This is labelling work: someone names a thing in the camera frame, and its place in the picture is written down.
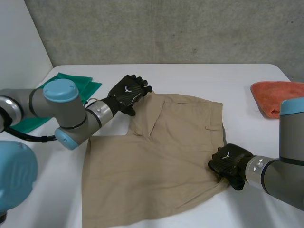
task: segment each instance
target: black cable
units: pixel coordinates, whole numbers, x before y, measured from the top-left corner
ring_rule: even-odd
[[[29,135],[29,134],[24,134],[24,133],[19,132],[19,131],[15,130],[15,129],[12,129],[10,127],[7,127],[4,131],[6,131],[7,133],[9,133],[9,134],[11,134],[11,135],[13,135],[17,138],[20,138],[22,140],[29,141],[29,142],[47,143],[49,141],[57,140],[54,135],[37,137],[37,136]]]

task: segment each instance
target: gray concrete wall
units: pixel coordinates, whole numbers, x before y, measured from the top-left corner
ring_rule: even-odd
[[[304,81],[303,0],[25,0],[54,66],[270,63]]]

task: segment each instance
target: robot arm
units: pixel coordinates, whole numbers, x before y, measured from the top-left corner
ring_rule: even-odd
[[[304,211],[304,98],[283,101],[280,115],[279,159],[254,156],[227,144],[218,149],[208,166],[236,190],[242,190],[247,181]]]
[[[60,126],[55,130],[55,136],[38,138],[42,142],[57,139],[73,150],[109,122],[118,111],[134,116],[133,104],[148,92],[152,92],[152,88],[146,80],[127,75],[110,90],[108,97],[84,108],[76,85],[67,79],[49,82],[43,89],[1,90],[0,132],[13,133],[10,126],[25,117],[55,117]],[[0,161],[1,226],[7,210],[18,206],[31,193],[32,183],[37,178],[38,163],[27,145],[15,141],[0,141]]]
[[[0,131],[23,118],[55,117],[59,128],[56,139],[73,150],[122,111],[135,115],[132,105],[152,88],[141,77],[125,76],[107,98],[83,107],[74,82],[59,79],[43,89],[5,89],[0,91]]]

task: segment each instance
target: white wall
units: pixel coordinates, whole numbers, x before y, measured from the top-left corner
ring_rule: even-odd
[[[0,0],[0,89],[33,88],[52,64],[23,0]]]

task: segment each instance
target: blue joint cap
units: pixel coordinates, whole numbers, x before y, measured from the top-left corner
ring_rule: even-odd
[[[57,140],[67,149],[74,150],[78,147],[78,143],[76,143],[70,136],[68,136],[64,131],[57,128],[54,133]]]
[[[38,175],[34,152],[16,141],[0,141],[0,211],[21,204],[32,192]]]
[[[79,91],[73,81],[58,79],[44,86],[43,95],[52,102],[66,103],[75,100],[79,95]]]
[[[304,112],[304,97],[285,100],[281,103],[280,115]]]

